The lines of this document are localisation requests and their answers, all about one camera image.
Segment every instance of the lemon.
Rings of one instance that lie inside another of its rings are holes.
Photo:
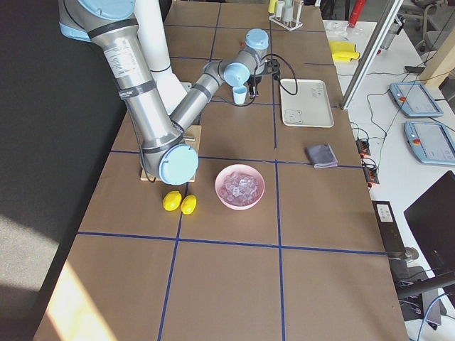
[[[182,194],[179,191],[173,190],[166,194],[163,199],[163,208],[166,211],[174,211],[180,206],[180,202],[182,201]]]
[[[198,200],[196,199],[195,195],[188,195],[182,202],[182,213],[185,215],[190,215],[193,213],[194,209],[196,208],[196,203]]]

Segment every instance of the pink bowl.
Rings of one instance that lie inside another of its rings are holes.
[[[258,192],[259,192],[259,195],[257,196],[256,201],[254,201],[253,203],[251,203],[249,205],[246,205],[246,206],[235,206],[235,205],[232,205],[232,204],[224,201],[221,198],[220,191],[223,188],[223,185],[225,183],[225,179],[226,179],[226,177],[228,175],[231,175],[234,172],[242,173],[242,174],[245,174],[245,175],[250,175],[250,176],[253,176],[256,179],[256,181],[257,181],[257,189],[258,189]],[[254,205],[256,205],[259,202],[259,200],[261,200],[262,196],[264,195],[264,191],[265,191],[265,182],[264,182],[264,178],[262,177],[261,173],[259,173],[253,167],[250,167],[250,166],[247,166],[247,165],[240,165],[239,164],[239,165],[228,166],[228,167],[226,167],[225,169],[223,169],[222,171],[219,172],[219,174],[218,174],[218,176],[216,177],[216,180],[215,180],[215,192],[216,192],[216,195],[218,196],[218,198],[221,200],[221,202],[223,204],[225,204],[229,208],[232,208],[233,210],[247,210],[248,208],[253,207]]]

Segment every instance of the computer monitor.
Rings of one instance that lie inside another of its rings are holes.
[[[446,172],[411,206],[405,217],[425,259],[436,275],[455,270],[455,174]],[[455,285],[445,288],[455,293]],[[455,306],[455,295],[449,296]]]

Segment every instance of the white tray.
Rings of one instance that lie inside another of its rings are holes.
[[[281,84],[290,93],[296,91],[294,79],[283,79]],[[332,110],[326,84],[322,80],[297,80],[299,91],[292,96],[280,87],[282,119],[287,126],[333,126]]]

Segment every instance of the white table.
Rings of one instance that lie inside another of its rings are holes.
[[[324,25],[329,40],[345,40],[355,43],[357,51],[362,54],[376,23],[358,22],[354,29],[347,29],[346,33],[343,33],[347,25],[346,21],[324,21]],[[400,74],[405,72],[404,66],[419,65],[421,62],[420,57],[403,30],[395,37],[389,50],[383,50],[381,54],[375,57],[371,68],[368,70],[368,74],[371,72]],[[358,62],[335,63],[335,65],[341,89],[344,93],[352,79],[352,74]],[[368,108],[367,95],[382,94],[389,89],[390,83],[401,82],[404,78],[405,75],[367,75],[355,93],[353,101],[348,108],[349,117],[351,122],[356,123],[359,128],[366,130],[370,138],[374,136],[382,138],[384,137],[384,132],[370,120],[371,113]],[[405,81],[413,81],[415,79],[415,75],[409,75]],[[437,88],[430,88],[429,91],[435,99],[444,98]],[[376,163],[379,163],[380,160],[378,176],[380,185],[373,186],[371,189],[371,199],[390,201],[405,246],[414,247],[419,251],[421,256],[418,260],[409,264],[409,266],[420,265],[424,269],[430,269],[407,225],[404,211],[445,172],[448,170],[455,171],[455,166],[427,166],[420,163],[411,154],[403,131],[403,125],[409,119],[401,112],[397,114],[398,106],[394,103],[390,94],[370,96],[370,103],[373,109],[373,120],[381,125],[384,130],[387,131],[390,129],[382,148],[381,158],[379,155],[382,140],[370,140],[372,159]],[[451,128],[455,128],[455,115],[450,106],[446,101],[439,101],[438,104],[444,111],[443,117],[438,118],[438,120]],[[366,137],[362,131],[354,130],[353,133],[354,136],[359,135],[360,138]],[[450,134],[455,139],[455,133],[450,132]],[[442,302],[447,308],[448,314],[455,316],[455,309],[449,299],[444,297]],[[414,340],[417,338],[420,323],[421,320],[406,322],[409,336]],[[436,332],[426,325],[420,340],[453,340],[454,335],[455,320],[443,317],[442,326]]]

